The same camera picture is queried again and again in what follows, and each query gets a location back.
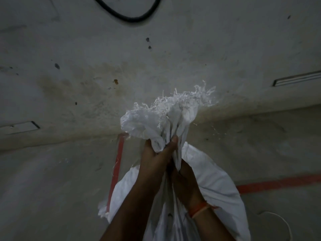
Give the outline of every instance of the red stripe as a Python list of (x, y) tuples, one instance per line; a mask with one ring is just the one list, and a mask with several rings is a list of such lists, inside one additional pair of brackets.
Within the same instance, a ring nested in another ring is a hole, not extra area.
[(283, 178), (275, 181), (255, 182), (236, 186), (240, 194), (255, 193), (272, 189), (297, 187), (321, 182), (321, 174)]
[(123, 154), (123, 147), (124, 147), (125, 137), (127, 135), (128, 135), (127, 133), (119, 134), (118, 150), (117, 150), (117, 156), (116, 156), (116, 161), (115, 161), (115, 166), (114, 166), (114, 171), (113, 171), (113, 177), (111, 179), (111, 185), (110, 185), (110, 189), (109, 189), (106, 212), (109, 212), (111, 196), (112, 196), (114, 188), (115, 188), (115, 186), (116, 186), (116, 184), (118, 182), (121, 157), (122, 157), (122, 154)]

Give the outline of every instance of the hand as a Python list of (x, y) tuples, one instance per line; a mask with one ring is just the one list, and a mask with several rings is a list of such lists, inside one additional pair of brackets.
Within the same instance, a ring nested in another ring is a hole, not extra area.
[(183, 159), (179, 172), (174, 166), (170, 174), (175, 194), (187, 211), (205, 201), (192, 168)]
[(172, 153), (177, 149), (177, 142), (178, 137), (174, 136), (165, 149), (156, 154), (150, 139), (146, 141), (136, 184), (152, 190), (155, 194), (158, 192), (167, 164), (171, 161)]

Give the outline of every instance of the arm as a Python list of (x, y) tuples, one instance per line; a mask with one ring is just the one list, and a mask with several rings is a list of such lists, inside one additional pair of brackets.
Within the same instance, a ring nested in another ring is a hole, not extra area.
[(146, 141), (137, 180), (100, 241), (143, 239), (154, 197), (171, 155), (177, 148), (177, 141), (177, 136), (174, 136), (158, 155), (150, 140)]
[[(175, 167), (172, 168), (171, 180), (175, 194), (188, 211), (205, 201), (192, 168), (183, 159), (179, 172)], [(193, 220), (202, 241), (235, 241), (211, 208), (200, 212)]]

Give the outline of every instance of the forearm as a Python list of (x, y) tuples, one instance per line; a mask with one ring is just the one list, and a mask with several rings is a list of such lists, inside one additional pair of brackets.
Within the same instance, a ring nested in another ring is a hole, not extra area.
[(142, 240), (155, 192), (135, 183), (100, 241)]
[(211, 208), (195, 216), (194, 221), (202, 241), (235, 241)]

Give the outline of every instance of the black wire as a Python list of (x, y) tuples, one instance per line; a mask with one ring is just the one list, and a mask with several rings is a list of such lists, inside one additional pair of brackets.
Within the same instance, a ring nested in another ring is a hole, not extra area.
[(128, 23), (139, 23), (142, 22), (146, 19), (148, 19), (154, 12), (155, 10), (158, 8), (159, 3), (161, 2), (161, 0), (155, 0), (155, 2), (153, 3), (153, 5), (151, 6), (151, 8), (144, 13), (142, 16), (138, 16), (138, 17), (127, 17), (124, 16), (118, 12), (116, 12), (115, 10), (113, 10), (112, 8), (110, 8), (103, 0), (95, 0), (103, 9), (105, 9), (107, 12), (109, 12), (111, 15), (113, 15), (114, 17), (123, 20), (125, 22)]

